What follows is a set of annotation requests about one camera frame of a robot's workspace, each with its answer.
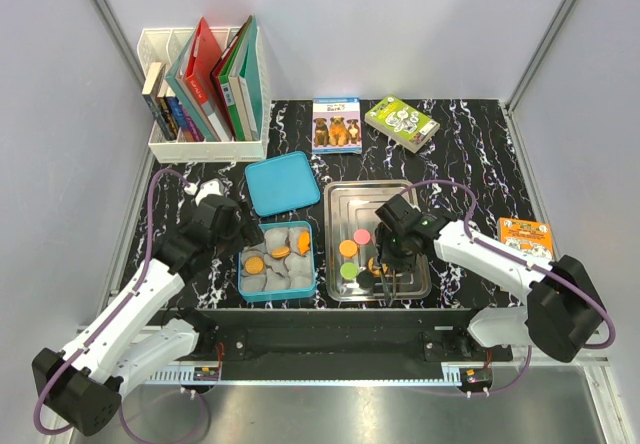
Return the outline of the pink round cookie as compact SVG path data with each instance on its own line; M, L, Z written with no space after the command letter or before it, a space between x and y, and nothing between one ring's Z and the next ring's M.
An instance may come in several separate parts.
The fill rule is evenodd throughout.
M353 233L353 241L359 246L367 245L371 241L371 234L366 229L357 229Z

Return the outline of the teal box lid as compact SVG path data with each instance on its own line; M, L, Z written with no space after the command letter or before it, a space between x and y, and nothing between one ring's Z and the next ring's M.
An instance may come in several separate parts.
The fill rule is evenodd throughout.
M311 206L321 198L309 159L302 151L250 164L245 177L251 202L260 217Z

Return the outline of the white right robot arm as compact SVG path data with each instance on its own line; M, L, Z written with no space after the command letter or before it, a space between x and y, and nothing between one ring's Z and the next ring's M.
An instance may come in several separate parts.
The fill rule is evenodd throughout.
M520 306L485 308L454 335L454 348L476 360L496 346L535 346L548 357L571 362L608 320L585 266L519 253L464 220L422 213L396 194L379 207L378 259L391 271L411 272L422 256L462 267L514 295Z

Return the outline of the orange round cracker cookie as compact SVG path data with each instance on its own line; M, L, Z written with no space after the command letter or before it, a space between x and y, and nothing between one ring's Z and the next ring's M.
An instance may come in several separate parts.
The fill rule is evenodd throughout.
M248 275L261 274L265 269L264 260L259 256L252 256L244 263L244 271Z
M370 258L367 264L368 270L369 272L374 276L374 277L380 277L381 276L381 269L380 267L375 263L375 259L374 258Z
M339 253L342 257L351 259L359 253L359 246L355 241L345 239L339 244Z
M288 246L281 246L274 249L271 252L271 256L275 259L282 259L287 257L291 253L291 249Z

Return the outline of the steel baking tray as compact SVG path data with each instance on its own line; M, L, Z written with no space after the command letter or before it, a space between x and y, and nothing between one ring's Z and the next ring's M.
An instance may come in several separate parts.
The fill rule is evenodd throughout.
M344 280L339 269L345 262L353 262L359 267L359 273L369 271L367 264L370 258L374 258L379 266L375 230L380 219L375 211L409 185L410 182L407 180L367 180L336 181L326 186L324 190L326 289L332 299L338 302L384 300L380 277L376 277L376 283L371 290L363 290L359 288L356 279ZM353 240L353 233L357 229L368 230L371 241L364 246L358 245L359 253L351 259L346 259L339 253L339 244L345 239ZM392 290L391 273L387 270L387 278ZM422 299L428 296L431 288L427 259L420 257L413 272L398 272L396 300Z

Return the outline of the green round cookie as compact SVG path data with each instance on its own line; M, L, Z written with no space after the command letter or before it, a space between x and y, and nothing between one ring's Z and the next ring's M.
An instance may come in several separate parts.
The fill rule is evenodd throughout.
M359 267L353 262L345 262L339 269L341 277L346 281L355 280L359 274Z

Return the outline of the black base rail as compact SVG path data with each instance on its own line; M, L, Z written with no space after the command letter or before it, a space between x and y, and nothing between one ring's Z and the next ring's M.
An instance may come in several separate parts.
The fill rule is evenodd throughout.
M241 383L444 381L444 363L510 362L466 330L472 310L165 310L154 325L185 317L206 328L199 361L222 344L222 378Z

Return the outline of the orange fish shaped cookie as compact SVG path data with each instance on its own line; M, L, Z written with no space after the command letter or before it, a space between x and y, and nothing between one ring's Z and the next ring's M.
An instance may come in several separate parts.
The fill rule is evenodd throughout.
M311 249L311 235L308 231L301 232L297 240L298 254L306 255Z

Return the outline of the teal grey book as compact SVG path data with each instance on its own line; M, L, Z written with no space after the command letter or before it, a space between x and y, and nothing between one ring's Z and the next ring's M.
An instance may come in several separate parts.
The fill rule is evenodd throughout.
M193 43L195 29L173 29L167 42L167 55L169 58L169 70L166 80L174 90L176 97L185 107L186 112L193 119L194 123L207 142L218 142L211 122L204 113L197 98L191 92L191 88L186 81L186 65L190 55L190 46Z

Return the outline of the white file organizer rack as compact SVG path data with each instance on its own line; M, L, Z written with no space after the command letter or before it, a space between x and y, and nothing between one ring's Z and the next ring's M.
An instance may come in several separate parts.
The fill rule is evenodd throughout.
M143 29L137 43L138 61L143 75L147 75L150 65L155 61L172 64L191 32L191 28ZM242 142L188 142L179 136L175 141L166 141L159 126L153 123L148 147L159 163L257 162L267 158L272 105L261 36L258 36L257 46L263 99L260 139Z

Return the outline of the teal cookie box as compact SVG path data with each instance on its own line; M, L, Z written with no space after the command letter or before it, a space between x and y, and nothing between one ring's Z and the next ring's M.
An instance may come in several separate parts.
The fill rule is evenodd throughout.
M260 224L260 228L264 242L249 246L239 254L238 289L242 298L248 303L264 303L313 297L317 284L311 225L306 221L289 221ZM297 240L304 231L311 235L311 249L301 256ZM271 252L281 246L288 246L291 253L282 259L273 258ZM261 274L248 275L244 271L245 261L252 256L264 260L265 269Z

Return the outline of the dog picture book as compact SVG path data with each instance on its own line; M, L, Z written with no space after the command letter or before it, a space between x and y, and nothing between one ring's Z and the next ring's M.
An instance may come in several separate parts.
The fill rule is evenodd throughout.
M315 98L312 102L312 153L360 154L362 123L357 97Z

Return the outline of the tan spine paperback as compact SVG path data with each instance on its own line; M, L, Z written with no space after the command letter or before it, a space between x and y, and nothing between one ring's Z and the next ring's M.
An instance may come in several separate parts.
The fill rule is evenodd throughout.
M159 103L158 93L161 84L164 82L165 64L161 61L154 61L150 64L141 95L147 104L155 123L159 127L162 136L166 141L172 142L177 138L177 127L166 119Z

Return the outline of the dark blue paperback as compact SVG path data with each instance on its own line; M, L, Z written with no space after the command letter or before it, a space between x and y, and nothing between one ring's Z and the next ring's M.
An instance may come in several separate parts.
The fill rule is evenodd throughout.
M171 110L172 116L174 117L174 120L176 121L176 123L178 124L185 140L187 142L192 142L193 141L193 135L191 134L191 131L189 129L189 126L187 124L187 120L184 114L184 111L178 101L178 99L171 93L167 93L166 94L166 100L169 104L169 108Z

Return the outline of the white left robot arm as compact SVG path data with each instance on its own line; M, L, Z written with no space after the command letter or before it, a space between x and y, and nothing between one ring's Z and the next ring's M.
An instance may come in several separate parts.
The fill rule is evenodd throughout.
M98 317L62 349L43 348L31 367L38 400L34 424L48 408L85 436L102 430L135 387L183 358L220 357L217 323L201 312L177 311L154 334L133 340L150 319L214 259L240 253L264 236L249 203L226 196L217 180L188 185L195 211L174 231L152 241L142 266Z

